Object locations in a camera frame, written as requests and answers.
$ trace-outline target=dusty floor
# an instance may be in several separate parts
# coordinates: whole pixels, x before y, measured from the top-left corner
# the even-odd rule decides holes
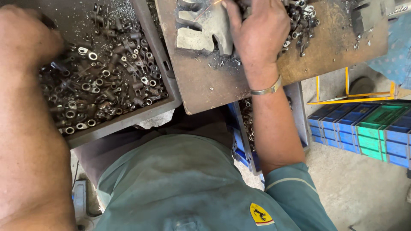
[[[389,80],[366,64],[351,67],[349,73],[351,81],[360,76],[373,79],[375,92],[389,91]],[[344,77],[343,69],[320,76],[321,99],[340,96],[345,88]],[[304,102],[313,100],[315,78],[303,81],[302,88]],[[319,107],[305,105],[306,115]],[[170,113],[159,118],[166,117],[170,118]],[[76,164],[77,158],[72,156],[73,177]],[[349,230],[350,225],[357,231],[411,230],[411,204],[406,202],[411,180],[406,177],[405,168],[314,142],[307,153],[307,165],[321,202],[339,231]],[[242,163],[237,162],[236,166],[248,185],[263,188],[260,178]],[[85,178],[81,166],[79,178]],[[98,203],[91,187],[88,192],[89,212],[97,214]]]

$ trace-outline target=forearm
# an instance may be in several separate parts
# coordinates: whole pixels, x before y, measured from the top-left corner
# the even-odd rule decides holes
[[[250,88],[264,90],[278,79],[277,65],[248,73]],[[300,138],[284,90],[253,95],[254,135],[263,174],[279,167],[305,162]]]
[[[36,71],[0,68],[0,73],[6,86],[0,92],[0,225],[31,209],[47,208],[48,216],[62,221],[74,217],[70,152],[48,113]]]

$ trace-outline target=green plastic crate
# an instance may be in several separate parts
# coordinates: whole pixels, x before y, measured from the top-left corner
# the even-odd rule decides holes
[[[400,117],[409,104],[384,104],[356,125],[360,153],[387,162],[384,129]]]

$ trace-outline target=yellow shield badge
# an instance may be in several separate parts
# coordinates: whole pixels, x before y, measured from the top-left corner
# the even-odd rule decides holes
[[[251,216],[253,217],[253,219],[256,222],[257,226],[269,225],[269,224],[274,223],[274,221],[271,218],[270,214],[268,214],[268,212],[265,211],[259,205],[251,203],[250,212],[251,212]]]

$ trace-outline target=silver bracelet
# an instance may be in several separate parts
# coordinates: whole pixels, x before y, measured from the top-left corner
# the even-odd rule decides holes
[[[268,93],[275,93],[280,88],[280,85],[281,85],[281,75],[279,76],[277,82],[275,82],[272,87],[267,88],[265,90],[261,90],[261,91],[251,90],[251,94],[252,95],[265,95]]]

